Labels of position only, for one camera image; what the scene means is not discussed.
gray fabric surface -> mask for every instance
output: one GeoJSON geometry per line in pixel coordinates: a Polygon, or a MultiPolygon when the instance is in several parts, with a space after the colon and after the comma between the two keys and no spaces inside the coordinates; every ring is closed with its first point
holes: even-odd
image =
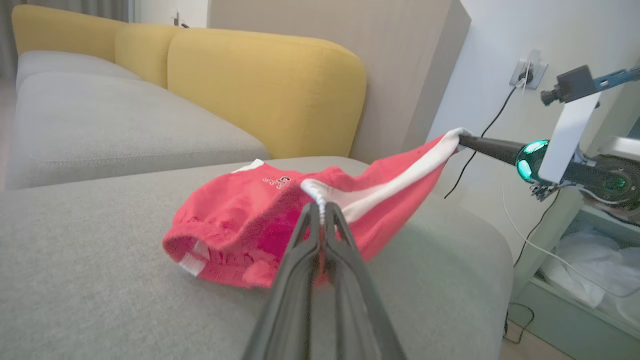
{"type": "Polygon", "coordinates": [[[20,55],[15,88],[19,91],[27,77],[41,72],[76,72],[141,80],[131,71],[95,56],[43,50],[20,55]]]}
{"type": "Polygon", "coordinates": [[[18,93],[9,190],[268,158],[256,138],[144,81],[43,72],[18,93]]]}
{"type": "MultiPolygon", "coordinates": [[[[191,192],[241,165],[0,193],[0,358],[239,359],[266,292],[196,279],[161,240],[191,192]]],[[[497,359],[511,264],[494,228],[430,197],[369,269],[410,359],[497,359]]],[[[333,290],[314,296],[312,358],[335,359],[333,290]]]]}

sofa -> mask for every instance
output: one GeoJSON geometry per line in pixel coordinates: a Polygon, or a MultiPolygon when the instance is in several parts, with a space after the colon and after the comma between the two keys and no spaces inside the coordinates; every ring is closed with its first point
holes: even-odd
{"type": "MultiPolygon", "coordinates": [[[[22,54],[16,120],[30,124],[22,126],[18,134],[29,141],[49,142],[48,148],[37,150],[43,157],[68,156],[70,162],[81,162],[74,156],[83,156],[83,151],[91,158],[109,153],[115,154],[119,164],[96,161],[86,164],[90,170],[84,164],[73,164],[73,171],[68,172],[67,168],[38,168],[44,167],[42,164],[21,165],[32,166],[23,173],[29,177],[16,186],[21,189],[0,193],[0,358],[239,359],[267,291],[195,278],[164,253],[161,240],[175,212],[192,192],[217,176],[247,165],[253,156],[268,155],[272,160],[267,163],[283,170],[315,172],[338,166],[352,175],[362,173],[367,164],[346,155],[357,123],[354,114],[362,107],[360,87],[364,81],[354,85],[349,80],[351,85],[345,84],[346,68],[340,69],[344,62],[325,64],[330,69],[322,63],[338,56],[351,63],[348,68],[352,70],[361,65],[337,45],[313,39],[130,26],[33,6],[16,7],[13,18],[22,54]],[[68,28],[73,24],[65,20],[69,16],[78,19],[74,29],[68,28]],[[85,33],[94,26],[99,31],[85,39],[85,33]],[[85,32],[76,33],[84,27],[85,32]],[[117,45],[120,37],[115,37],[114,43],[114,38],[105,34],[121,30],[130,32],[132,36],[127,38],[134,43],[120,50],[140,51],[142,57],[159,47],[151,40],[145,41],[147,37],[173,33],[167,40],[166,86],[163,73],[152,71],[165,66],[155,61],[160,57],[147,58],[144,64],[148,67],[132,65],[136,61],[133,55],[120,62],[123,66],[119,68],[110,65],[114,64],[108,57],[112,53],[104,47],[117,45]],[[58,42],[58,47],[41,41],[49,33],[53,34],[49,40],[58,42]],[[211,39],[205,45],[210,50],[205,51],[191,34],[211,39]],[[94,38],[100,43],[89,41],[94,38]],[[78,45],[83,39],[86,43],[78,45]],[[243,39],[249,39],[251,45],[238,49],[236,42],[243,39]],[[318,50],[316,44],[332,50],[318,50]],[[257,56],[254,46],[265,52],[264,56],[257,56]],[[83,63],[87,59],[80,55],[91,56],[91,64],[83,63]],[[63,60],[56,62],[57,56],[63,56],[63,60]],[[285,62],[289,59],[290,67],[275,66],[267,60],[269,57],[285,62]],[[61,68],[71,58],[75,65],[61,68]],[[96,65],[96,58],[108,63],[96,65]],[[305,77],[306,73],[291,64],[305,58],[317,66],[314,73],[323,69],[321,78],[305,77]],[[225,61],[234,66],[224,65],[225,61]],[[181,75],[170,69],[179,69],[181,75]],[[256,78],[259,71],[276,72],[275,77],[287,81],[288,87],[282,87],[282,83],[269,86],[274,78],[268,74],[256,78]],[[101,109],[99,113],[114,114],[113,107],[125,103],[129,113],[121,112],[125,114],[122,119],[111,118],[117,129],[124,127],[125,131],[109,127],[107,116],[91,113],[74,117],[67,112],[71,104],[56,107],[56,102],[65,99],[53,89],[65,81],[72,84],[65,88],[65,94],[81,99],[74,106],[84,109],[83,113],[94,106],[101,109]],[[113,84],[114,94],[106,94],[104,89],[109,84],[113,84]],[[155,87],[149,90],[147,84],[155,87]],[[102,97],[74,92],[77,86],[92,94],[103,91],[102,97]],[[124,87],[131,89],[127,96],[121,96],[124,87]],[[133,104],[127,101],[144,101],[138,91],[152,94],[147,101],[158,100],[150,102],[146,111],[132,110],[133,104]],[[344,94],[351,94],[350,100],[344,94]],[[105,108],[101,99],[113,101],[105,108]],[[37,101],[38,108],[30,108],[29,101],[37,101]],[[186,101],[199,107],[188,106],[186,101]],[[162,118],[170,111],[163,107],[165,102],[183,102],[181,109],[190,109],[189,119],[174,113],[162,118]],[[140,120],[148,113],[153,116],[140,120]],[[25,120],[40,116],[49,120],[25,120]],[[59,132],[59,127],[68,125],[65,119],[73,119],[73,124],[59,132]],[[174,133],[162,134],[162,129],[150,128],[152,119],[160,119],[158,128],[174,133]],[[181,133],[179,127],[169,124],[170,119],[188,122],[192,131],[181,133]],[[149,149],[162,149],[162,145],[177,149],[179,141],[175,139],[186,141],[190,135],[202,135],[193,140],[190,149],[208,149],[207,139],[211,147],[227,139],[197,133],[215,133],[218,126],[229,129],[231,135],[225,136],[241,139],[227,143],[229,151],[224,156],[202,150],[208,155],[199,158],[193,151],[180,158],[173,154],[163,162],[123,155],[133,150],[144,154],[149,149]],[[35,127],[45,131],[28,137],[29,130],[38,130],[35,127]],[[151,135],[145,135],[143,129],[151,135]],[[91,130],[95,133],[82,147],[63,143],[63,139],[76,141],[89,136],[86,133],[91,130]],[[54,136],[47,139],[47,133],[54,136]],[[149,136],[149,140],[135,147],[132,144],[136,141],[127,141],[129,134],[136,138],[149,136]],[[243,145],[232,148],[239,141],[243,145]],[[281,142],[290,142],[291,146],[281,146],[281,142]]],[[[491,225],[431,194],[368,267],[409,359],[498,358],[513,273],[509,247],[491,225]]],[[[327,285],[314,288],[312,359],[335,358],[334,316],[333,289],[327,285]]]]}
{"type": "Polygon", "coordinates": [[[256,158],[348,156],[362,63],[324,40],[15,7],[10,190],[256,158]]]}

yellow cushion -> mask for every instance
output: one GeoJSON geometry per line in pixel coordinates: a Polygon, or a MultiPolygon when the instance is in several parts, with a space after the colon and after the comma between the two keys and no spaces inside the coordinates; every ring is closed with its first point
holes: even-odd
{"type": "Polygon", "coordinates": [[[180,27],[128,24],[116,34],[116,64],[150,83],[166,88],[166,57],[180,27]]]}
{"type": "Polygon", "coordinates": [[[34,5],[12,13],[18,54],[30,50],[66,51],[115,62],[116,32],[126,22],[34,5]]]}
{"type": "Polygon", "coordinates": [[[366,87],[360,60],[337,44],[222,29],[178,32],[167,76],[169,91],[252,134],[274,158],[348,156],[366,87]]]}

floor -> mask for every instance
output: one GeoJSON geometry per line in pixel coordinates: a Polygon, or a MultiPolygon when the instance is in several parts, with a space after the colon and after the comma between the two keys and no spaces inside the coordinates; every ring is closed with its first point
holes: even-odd
{"type": "MultiPolygon", "coordinates": [[[[4,169],[8,158],[12,120],[15,115],[15,85],[10,81],[0,80],[0,192],[4,190],[4,169]]],[[[517,340],[520,328],[509,324],[510,339],[517,340]]],[[[502,340],[500,360],[569,360],[551,345],[525,331],[522,342],[514,345],[502,340]]]]}

